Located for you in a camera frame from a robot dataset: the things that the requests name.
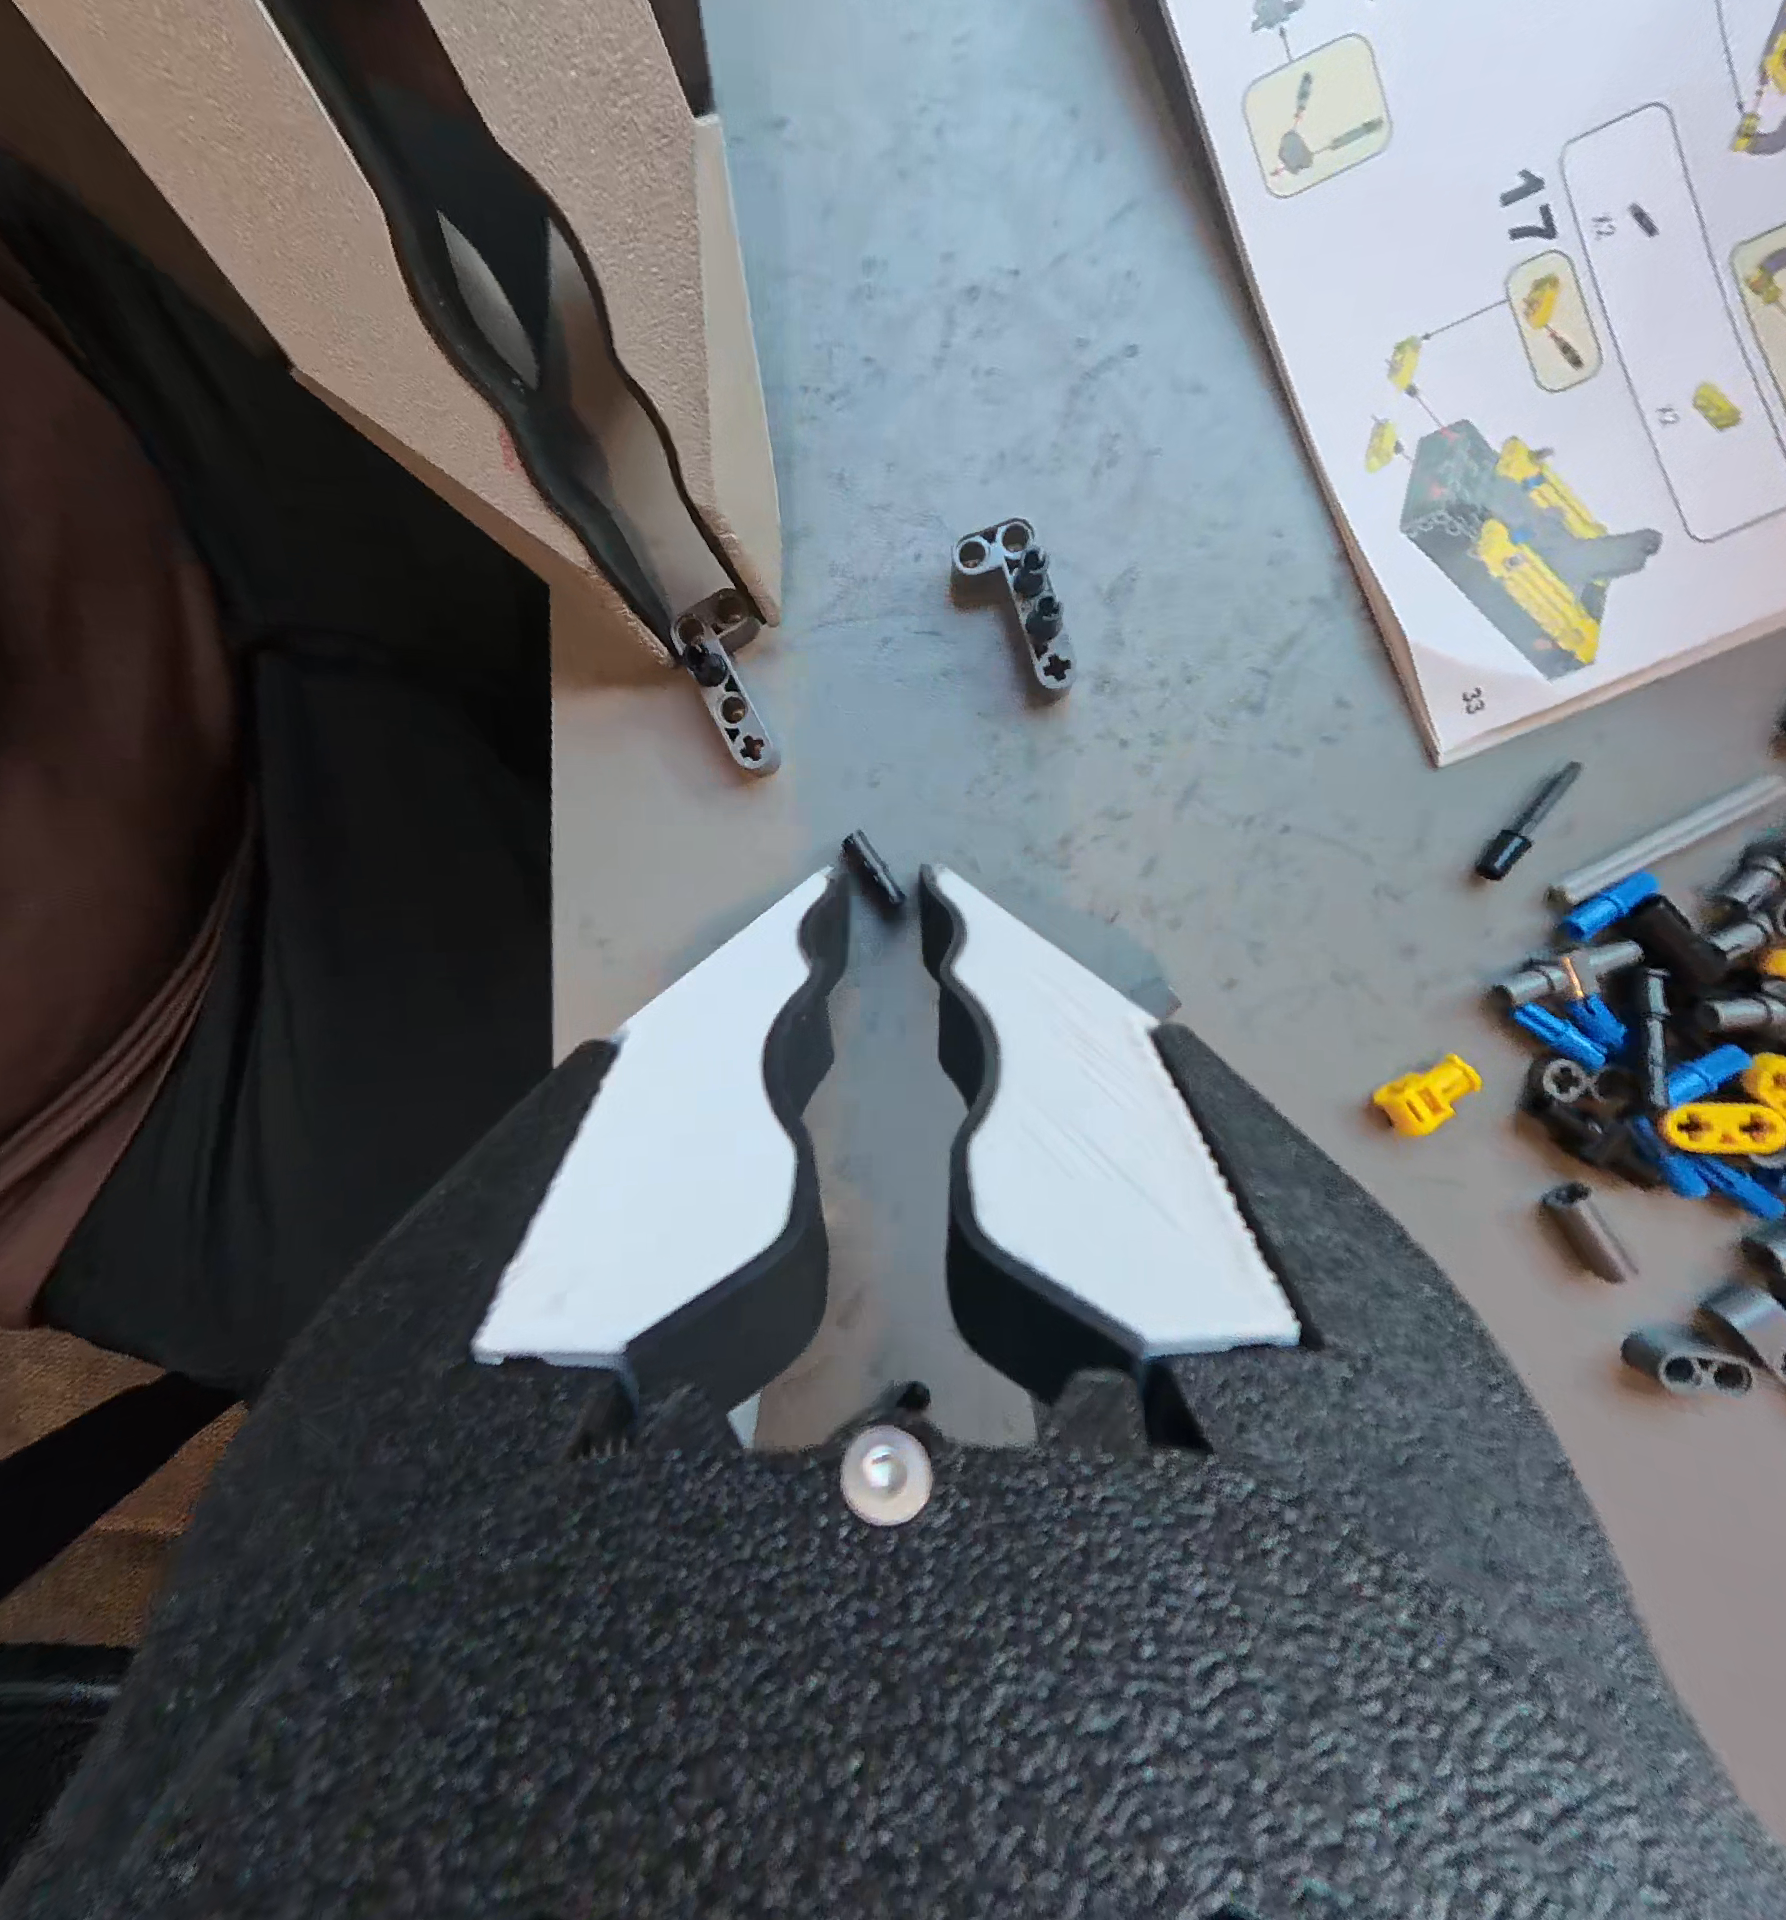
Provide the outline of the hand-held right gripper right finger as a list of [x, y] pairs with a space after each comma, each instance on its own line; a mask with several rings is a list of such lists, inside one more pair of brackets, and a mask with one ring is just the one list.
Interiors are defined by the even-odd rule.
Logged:
[[1295, 1351], [1302, 1315], [1163, 1051], [1163, 1024], [952, 868], [921, 868], [940, 1069], [960, 1092], [946, 1293], [964, 1345], [1051, 1406], [1084, 1373]]

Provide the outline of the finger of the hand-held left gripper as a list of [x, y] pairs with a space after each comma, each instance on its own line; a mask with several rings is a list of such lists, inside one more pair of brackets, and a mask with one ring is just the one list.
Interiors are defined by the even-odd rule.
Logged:
[[651, 4], [428, 3], [500, 149], [584, 254], [626, 377], [684, 502], [762, 623], [781, 516], [725, 136], [695, 114]]
[[295, 381], [549, 584], [666, 659], [644, 569], [573, 522], [536, 395], [469, 342], [263, 4], [19, 3], [17, 15], [282, 351]]

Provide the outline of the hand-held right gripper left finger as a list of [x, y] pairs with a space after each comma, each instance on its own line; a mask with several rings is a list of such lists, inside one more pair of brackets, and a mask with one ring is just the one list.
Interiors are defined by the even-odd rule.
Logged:
[[689, 1387], [742, 1414], [815, 1340], [829, 1250], [809, 1104], [852, 894], [810, 874], [597, 1051], [571, 1138], [473, 1334], [483, 1364]]

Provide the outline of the dark grey L-shaped beam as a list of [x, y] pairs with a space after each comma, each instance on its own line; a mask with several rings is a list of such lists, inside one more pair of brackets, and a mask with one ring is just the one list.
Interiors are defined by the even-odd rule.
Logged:
[[952, 582], [960, 600], [1001, 607], [1036, 692], [1070, 694], [1074, 654], [1063, 603], [1048, 580], [1048, 552], [1022, 516], [960, 533], [952, 541]]
[[670, 656], [695, 688], [713, 733], [740, 772], [753, 778], [779, 767], [736, 652], [760, 629], [760, 615], [738, 588], [717, 588], [681, 611], [668, 635]]

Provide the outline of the grey desk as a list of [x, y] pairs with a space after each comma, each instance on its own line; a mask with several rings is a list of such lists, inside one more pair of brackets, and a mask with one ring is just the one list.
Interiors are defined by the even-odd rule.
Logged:
[[[860, 830], [945, 862], [1194, 1031], [1432, 1255], [1527, 1381], [1649, 1640], [1786, 1846], [1786, 1394], [1618, 1361], [1734, 1260], [1734, 1219], [1608, 1183], [1637, 1280], [1534, 1216], [1482, 1007], [1541, 885], [1760, 772], [1786, 635], [1432, 769], [1284, 405], [1150, 4], [706, 4], [784, 522], [746, 652], [781, 748], [554, 635], [554, 1042], [611, 1033]], [[1022, 516], [1074, 681], [1044, 699], [952, 541]], [[1561, 764], [1499, 884], [1470, 867]], [[1366, 1098], [1457, 1051], [1430, 1138]]]

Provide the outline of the small yellow connector piece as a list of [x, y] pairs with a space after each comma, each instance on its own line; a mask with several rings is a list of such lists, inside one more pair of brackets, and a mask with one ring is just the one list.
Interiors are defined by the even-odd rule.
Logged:
[[1394, 1136], [1417, 1141], [1440, 1132], [1482, 1088], [1482, 1072], [1461, 1054], [1446, 1051], [1425, 1069], [1410, 1069], [1378, 1084], [1366, 1104]]

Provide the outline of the person's legs in black pants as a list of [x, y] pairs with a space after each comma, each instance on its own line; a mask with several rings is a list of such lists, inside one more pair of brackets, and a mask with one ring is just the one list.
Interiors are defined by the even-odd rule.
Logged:
[[2, 149], [0, 242], [211, 582], [250, 832], [185, 1044], [5, 1329], [248, 1398], [549, 1069], [547, 590]]

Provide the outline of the black axle pin with stop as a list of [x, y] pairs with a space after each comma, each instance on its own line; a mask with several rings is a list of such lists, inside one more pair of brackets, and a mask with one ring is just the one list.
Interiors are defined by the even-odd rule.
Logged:
[[1555, 767], [1531, 797], [1497, 828], [1482, 849], [1470, 867], [1470, 876], [1482, 884], [1504, 882], [1528, 855], [1534, 832], [1553, 813], [1582, 774], [1582, 762], [1569, 760]]

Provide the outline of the person's brown sweater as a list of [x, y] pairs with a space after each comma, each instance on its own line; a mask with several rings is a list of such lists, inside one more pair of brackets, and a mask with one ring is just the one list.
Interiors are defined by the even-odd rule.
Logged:
[[0, 1328], [142, 1126], [248, 857], [211, 582], [0, 242]]

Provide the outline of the pile of mixed small pieces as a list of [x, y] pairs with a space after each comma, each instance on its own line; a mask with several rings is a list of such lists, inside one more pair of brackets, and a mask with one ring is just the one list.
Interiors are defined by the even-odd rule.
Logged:
[[1604, 1183], [1742, 1229], [1739, 1271], [1626, 1332], [1618, 1361], [1681, 1399], [1786, 1389], [1786, 780], [1696, 804], [1546, 897], [1546, 945], [1490, 992], [1531, 1048], [1520, 1113], [1623, 1243]]

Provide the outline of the open instruction booklet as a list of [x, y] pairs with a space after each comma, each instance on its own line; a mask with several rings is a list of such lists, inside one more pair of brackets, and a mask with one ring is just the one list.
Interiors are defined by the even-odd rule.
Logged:
[[1434, 764], [1786, 628], [1786, 3], [1161, 13]]

